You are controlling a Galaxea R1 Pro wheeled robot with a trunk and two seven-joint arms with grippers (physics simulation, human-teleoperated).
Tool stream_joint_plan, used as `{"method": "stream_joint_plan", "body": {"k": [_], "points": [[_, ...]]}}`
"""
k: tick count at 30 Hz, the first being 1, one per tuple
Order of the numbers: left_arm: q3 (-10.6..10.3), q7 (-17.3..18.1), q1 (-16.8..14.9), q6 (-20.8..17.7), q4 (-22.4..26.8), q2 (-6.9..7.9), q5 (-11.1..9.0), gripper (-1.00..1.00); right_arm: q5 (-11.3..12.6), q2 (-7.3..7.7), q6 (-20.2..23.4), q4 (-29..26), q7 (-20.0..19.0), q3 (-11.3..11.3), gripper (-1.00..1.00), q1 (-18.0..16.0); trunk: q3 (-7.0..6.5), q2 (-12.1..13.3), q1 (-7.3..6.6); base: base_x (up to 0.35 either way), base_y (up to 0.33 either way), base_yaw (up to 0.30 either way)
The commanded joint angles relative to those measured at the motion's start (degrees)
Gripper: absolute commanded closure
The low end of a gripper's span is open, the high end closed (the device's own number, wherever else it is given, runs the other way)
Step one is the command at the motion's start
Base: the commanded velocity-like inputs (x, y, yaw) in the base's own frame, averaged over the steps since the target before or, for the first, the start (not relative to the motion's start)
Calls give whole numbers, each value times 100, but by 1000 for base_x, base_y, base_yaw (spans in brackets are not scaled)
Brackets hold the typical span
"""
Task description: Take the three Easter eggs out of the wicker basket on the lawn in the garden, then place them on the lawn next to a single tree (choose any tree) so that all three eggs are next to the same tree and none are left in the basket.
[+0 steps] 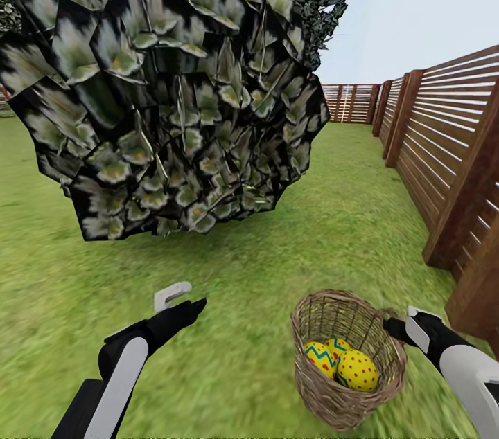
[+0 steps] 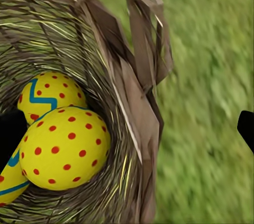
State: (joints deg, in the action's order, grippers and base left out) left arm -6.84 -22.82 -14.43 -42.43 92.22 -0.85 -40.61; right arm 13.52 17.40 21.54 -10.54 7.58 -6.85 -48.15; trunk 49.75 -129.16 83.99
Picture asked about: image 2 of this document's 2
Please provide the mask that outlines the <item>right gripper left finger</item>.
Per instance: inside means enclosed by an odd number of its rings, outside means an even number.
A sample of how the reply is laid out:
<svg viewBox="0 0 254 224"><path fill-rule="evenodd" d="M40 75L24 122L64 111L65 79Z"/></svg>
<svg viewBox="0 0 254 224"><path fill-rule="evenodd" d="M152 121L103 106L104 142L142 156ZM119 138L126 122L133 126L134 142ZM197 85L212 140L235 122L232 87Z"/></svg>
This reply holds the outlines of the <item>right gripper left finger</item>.
<svg viewBox="0 0 254 224"><path fill-rule="evenodd" d="M28 130L23 111L0 116L0 174Z"/></svg>

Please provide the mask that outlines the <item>wicker basket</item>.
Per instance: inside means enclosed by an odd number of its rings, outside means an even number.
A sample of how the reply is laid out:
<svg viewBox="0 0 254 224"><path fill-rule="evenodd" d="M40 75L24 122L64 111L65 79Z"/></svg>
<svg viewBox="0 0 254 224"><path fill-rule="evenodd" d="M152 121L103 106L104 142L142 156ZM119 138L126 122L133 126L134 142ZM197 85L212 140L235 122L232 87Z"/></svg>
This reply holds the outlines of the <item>wicker basket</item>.
<svg viewBox="0 0 254 224"><path fill-rule="evenodd" d="M101 0L0 0L0 20L17 17L25 22L37 21L44 32L0 23L0 44L11 45L0 51L0 83L12 80L12 84L0 89L0 116L17 112L25 84L34 78L33 73L46 69L44 64L36 62L47 62L53 65L52 71L70 77L79 85L97 111L101 111L111 136L107 160L91 180L62 191L42 189L31 183L18 199L6 206L15 213L5 209L7 214L0 214L0 224L8 224L2 218L11 220L11 224L21 221L56 224L68 214L72 216L61 224L153 223L158 151L164 128L157 86L174 67L170 31L162 0L126 0L126 3L134 54L121 21ZM38 7L49 14L37 12ZM67 16L58 16L50 9ZM151 23L151 11L157 18L157 30ZM77 37L64 37L56 31L56 24ZM156 44L152 29L156 30ZM37 37L46 41L31 39ZM52 50L23 51L18 44L51 47ZM165 61L160 56L163 46ZM4 55L15 50L17 52ZM80 58L70 52L79 54ZM46 60L46 57L55 59ZM75 76L70 68L84 76ZM30 74L15 78L26 69L30 69ZM50 199L58 203L42 205L45 200L54 202ZM52 213L30 211L40 208Z"/></svg>

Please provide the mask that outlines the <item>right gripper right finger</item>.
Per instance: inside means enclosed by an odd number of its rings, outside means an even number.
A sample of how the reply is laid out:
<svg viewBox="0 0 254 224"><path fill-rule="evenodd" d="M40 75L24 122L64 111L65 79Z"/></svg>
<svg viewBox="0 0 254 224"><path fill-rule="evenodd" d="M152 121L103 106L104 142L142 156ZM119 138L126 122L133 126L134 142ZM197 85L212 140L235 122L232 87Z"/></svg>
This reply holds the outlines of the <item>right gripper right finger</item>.
<svg viewBox="0 0 254 224"><path fill-rule="evenodd" d="M242 111L239 116L237 129L254 153L254 113Z"/></svg>

